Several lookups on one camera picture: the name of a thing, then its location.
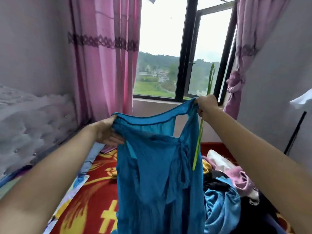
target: upholstered headboard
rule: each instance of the upholstered headboard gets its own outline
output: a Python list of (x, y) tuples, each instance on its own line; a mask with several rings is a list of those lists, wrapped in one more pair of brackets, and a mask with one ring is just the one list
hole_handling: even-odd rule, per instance
[(69, 95), (36, 97), (0, 85), (0, 179), (59, 145), (77, 127)]

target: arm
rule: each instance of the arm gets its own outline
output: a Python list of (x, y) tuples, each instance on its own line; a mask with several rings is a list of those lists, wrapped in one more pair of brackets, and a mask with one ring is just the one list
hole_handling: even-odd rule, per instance
[(94, 142), (123, 143), (111, 130), (114, 119), (86, 126), (34, 166), (0, 201), (0, 233), (42, 234)]
[(211, 125), (240, 166), (297, 233), (312, 233), (312, 178), (281, 151), (254, 135), (217, 106), (199, 97), (199, 115)]

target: open window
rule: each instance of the open window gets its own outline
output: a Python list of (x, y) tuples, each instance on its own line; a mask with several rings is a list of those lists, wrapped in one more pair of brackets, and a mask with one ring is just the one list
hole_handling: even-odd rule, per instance
[(182, 102), (206, 95), (214, 62), (212, 90), (222, 104), (235, 56), (236, 0), (143, 0), (141, 18), (135, 97)]

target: hand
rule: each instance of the hand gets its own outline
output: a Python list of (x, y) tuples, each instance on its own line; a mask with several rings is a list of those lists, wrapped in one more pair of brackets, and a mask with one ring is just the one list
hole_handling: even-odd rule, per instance
[(124, 139), (112, 129), (112, 125), (116, 117), (117, 115), (113, 115), (110, 118), (89, 125), (95, 130), (96, 141), (98, 143), (111, 146), (124, 144)]
[(199, 105), (198, 114), (200, 117), (204, 117), (204, 119), (211, 109), (218, 108), (218, 102), (213, 94), (199, 96), (194, 103)]

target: black pole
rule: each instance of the black pole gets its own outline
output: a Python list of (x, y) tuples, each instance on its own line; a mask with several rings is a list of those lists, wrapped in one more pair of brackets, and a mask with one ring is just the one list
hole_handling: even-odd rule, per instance
[(307, 114), (307, 112), (304, 111), (303, 114), (302, 114), (302, 116), (301, 116), (301, 118), (300, 118), (300, 120), (299, 120), (299, 122), (298, 122), (298, 124), (297, 124), (297, 126), (296, 126), (296, 129), (294, 130), (294, 133), (293, 133), (292, 136), (291, 136), (290, 141), (289, 141), (288, 144), (287, 144), (287, 147), (286, 147), (286, 149), (285, 149), (285, 151), (284, 151), (284, 154), (286, 154), (287, 156), (289, 156), (289, 154), (287, 154), (287, 153), (290, 151), (292, 145), (294, 144), (294, 140), (295, 140), (296, 137), (297, 137), (297, 134), (298, 134), (299, 129), (300, 129), (300, 126), (301, 126), (301, 123), (302, 123), (303, 119), (305, 118), (306, 114)]

